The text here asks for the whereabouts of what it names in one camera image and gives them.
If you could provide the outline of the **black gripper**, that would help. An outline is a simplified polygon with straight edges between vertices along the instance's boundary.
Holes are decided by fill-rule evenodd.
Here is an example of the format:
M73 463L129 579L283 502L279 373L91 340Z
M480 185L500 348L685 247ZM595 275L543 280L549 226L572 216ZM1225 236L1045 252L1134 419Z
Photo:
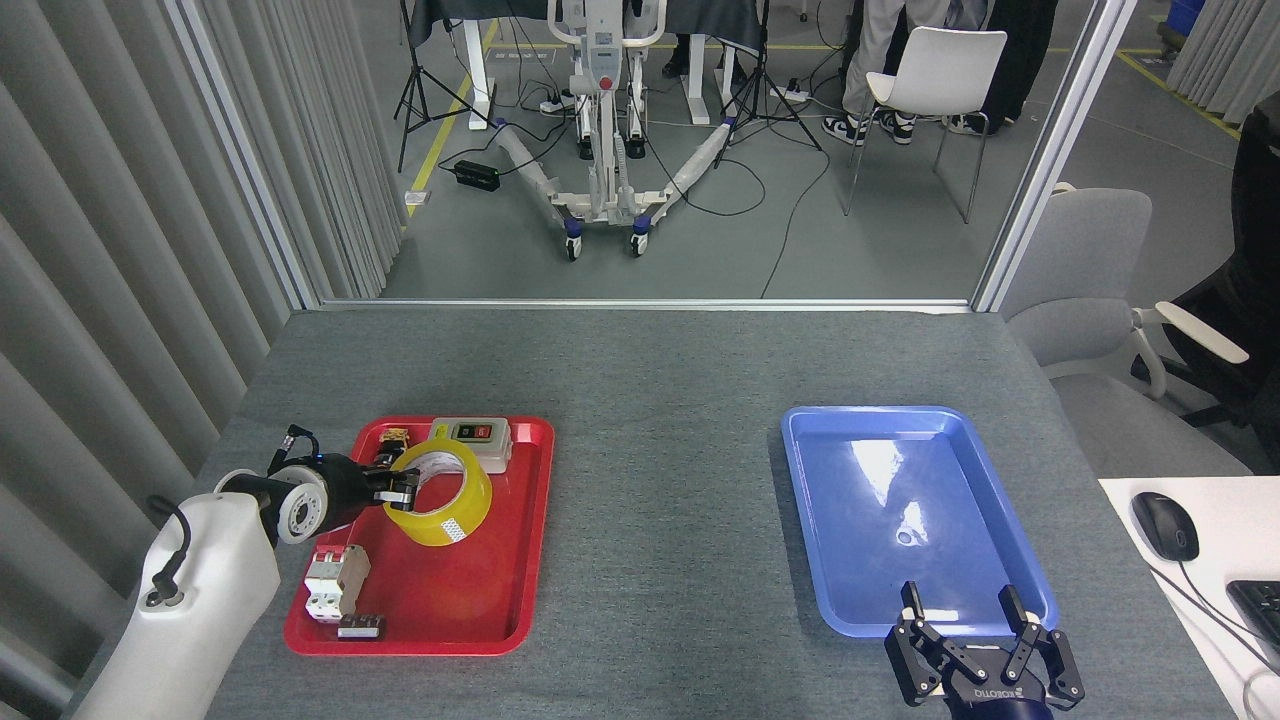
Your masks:
M986 684L980 684L986 682L986 669L960 644L940 634L927 621L914 582L902 584L900 597L902 611L884 638L884 650L908 705L919 706L927 696L941 688L946 667L979 683L975 685L969 680L960 680L942 684L951 719L1052 719L1048 705L1071 710L1084 700L1084 684L1066 634L1050 630L1039 620L1033 620L1015 585L1005 585L998 593L998 601L1016 642L1000 671L1001 682ZM1016 682L1034 651L1039 653L1050 675L1046 691L1038 680Z
M324 454L317 460L326 493L324 523L352 523L374 500L398 511L413 511L420 470L407 468L367 469L340 454Z

